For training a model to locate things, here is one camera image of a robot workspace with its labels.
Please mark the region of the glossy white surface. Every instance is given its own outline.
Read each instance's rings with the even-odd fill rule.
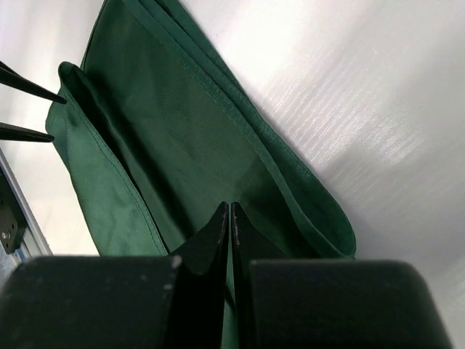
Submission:
[[[359,258],[405,260],[465,348],[465,2],[184,0],[263,116],[349,216]],[[53,90],[101,0],[0,0],[0,60]],[[1,120],[49,103],[0,87]],[[52,250],[95,253],[51,145],[2,148]]]

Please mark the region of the white surface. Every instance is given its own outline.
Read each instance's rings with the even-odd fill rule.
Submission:
[[[465,348],[465,2],[185,0],[263,116],[348,214],[359,258],[427,279]],[[0,0],[0,60],[53,90],[101,1]],[[48,104],[0,89],[2,121]],[[51,145],[2,145],[52,250],[95,253]]]

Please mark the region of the folded cloth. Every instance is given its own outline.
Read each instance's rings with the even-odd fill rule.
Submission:
[[[354,256],[340,206],[176,0],[107,0],[59,75],[46,129],[101,255],[165,255],[238,201],[290,257]],[[227,304],[224,345],[233,325]]]

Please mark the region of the white table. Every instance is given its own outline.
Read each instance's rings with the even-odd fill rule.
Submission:
[[[57,91],[102,0],[0,0],[0,60]],[[340,202],[359,258],[405,260],[465,348],[465,2],[184,0],[263,117]],[[0,87],[1,121],[49,103]],[[54,253],[97,253],[52,145],[2,143]]]

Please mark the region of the green fabric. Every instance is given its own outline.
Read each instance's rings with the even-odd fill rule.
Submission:
[[[291,257],[354,256],[339,205],[176,0],[106,1],[81,69],[59,74],[68,103],[52,105],[46,129],[100,254],[165,255],[238,201]]]

